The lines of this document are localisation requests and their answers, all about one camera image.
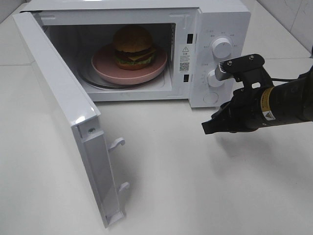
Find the microwave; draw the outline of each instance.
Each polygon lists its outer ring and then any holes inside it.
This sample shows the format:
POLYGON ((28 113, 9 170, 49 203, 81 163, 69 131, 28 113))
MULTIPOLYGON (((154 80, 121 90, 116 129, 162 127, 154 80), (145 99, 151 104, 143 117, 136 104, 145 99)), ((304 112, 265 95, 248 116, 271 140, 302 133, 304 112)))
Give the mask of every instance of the microwave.
POLYGON ((239 57, 250 12, 239 0, 32 0, 13 16, 34 73, 64 141, 82 158, 105 227, 124 217, 98 101, 188 99, 192 108, 229 101, 233 81, 219 81, 220 61, 239 57), (93 55, 114 33, 139 25, 167 55, 164 69, 142 84, 107 82, 93 55))

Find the plate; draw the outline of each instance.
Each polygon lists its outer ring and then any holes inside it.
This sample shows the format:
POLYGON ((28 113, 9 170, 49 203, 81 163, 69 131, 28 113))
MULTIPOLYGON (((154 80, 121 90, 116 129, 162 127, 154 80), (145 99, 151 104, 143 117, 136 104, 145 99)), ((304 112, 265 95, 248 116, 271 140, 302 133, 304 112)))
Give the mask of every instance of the plate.
POLYGON ((97 74, 104 80, 120 85, 135 85, 144 83, 157 77, 163 72, 167 54, 156 47, 154 61, 140 70, 123 70, 114 62, 114 48, 112 44, 106 45, 98 50, 91 59, 91 64, 97 74))
POLYGON ((101 78, 98 73, 92 67, 90 61, 93 55, 86 56, 82 59, 82 62, 77 67, 77 72, 79 76, 90 85, 96 88, 103 88, 103 89, 129 89, 135 88, 140 86, 141 84, 137 85, 120 85, 108 82, 101 78))

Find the microwave door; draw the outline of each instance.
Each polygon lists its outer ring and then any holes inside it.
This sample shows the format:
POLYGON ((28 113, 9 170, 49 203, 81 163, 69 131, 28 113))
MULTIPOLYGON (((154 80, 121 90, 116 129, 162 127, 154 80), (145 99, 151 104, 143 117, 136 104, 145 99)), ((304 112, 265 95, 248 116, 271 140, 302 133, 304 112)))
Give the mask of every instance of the microwave door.
POLYGON ((105 227, 123 217, 114 183, 109 147, 98 117, 100 112, 59 55, 34 16, 14 15, 42 92, 65 142, 71 142, 83 161, 105 227))

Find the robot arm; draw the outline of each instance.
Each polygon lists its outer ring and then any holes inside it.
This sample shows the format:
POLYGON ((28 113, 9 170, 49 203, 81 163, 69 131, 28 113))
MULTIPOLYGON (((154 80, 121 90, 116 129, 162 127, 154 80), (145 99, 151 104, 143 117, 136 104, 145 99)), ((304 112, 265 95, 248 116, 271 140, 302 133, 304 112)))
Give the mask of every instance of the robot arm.
POLYGON ((215 132, 251 132, 261 127, 313 121, 313 66, 298 79, 274 86, 263 68, 258 54, 220 62, 215 70, 218 80, 234 77, 244 87, 234 91, 224 103, 202 123, 206 134, 215 132))

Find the microwave control panel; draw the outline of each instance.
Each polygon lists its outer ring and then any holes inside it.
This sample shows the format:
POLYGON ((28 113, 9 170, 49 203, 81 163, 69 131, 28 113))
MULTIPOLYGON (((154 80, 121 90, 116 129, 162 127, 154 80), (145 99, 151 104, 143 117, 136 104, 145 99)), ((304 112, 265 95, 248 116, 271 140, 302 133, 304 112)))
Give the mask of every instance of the microwave control panel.
POLYGON ((250 13, 202 13, 200 18, 189 101, 191 107, 220 106, 230 100, 233 79, 219 81, 214 70, 220 61, 241 56, 250 13))

